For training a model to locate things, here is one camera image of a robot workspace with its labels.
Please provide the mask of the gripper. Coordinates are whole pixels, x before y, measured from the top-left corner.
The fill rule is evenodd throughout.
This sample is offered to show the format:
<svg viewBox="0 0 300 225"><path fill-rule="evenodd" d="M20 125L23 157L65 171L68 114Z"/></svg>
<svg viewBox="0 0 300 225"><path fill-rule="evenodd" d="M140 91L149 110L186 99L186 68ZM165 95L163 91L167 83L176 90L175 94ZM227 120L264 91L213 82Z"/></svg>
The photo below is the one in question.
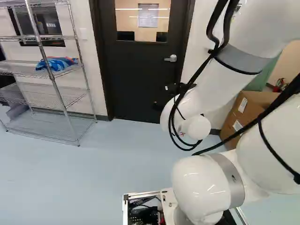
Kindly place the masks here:
<svg viewBox="0 0 300 225"><path fill-rule="evenodd" d="M181 92L183 83L171 83L166 85L163 90L167 95L178 95Z"/></svg>

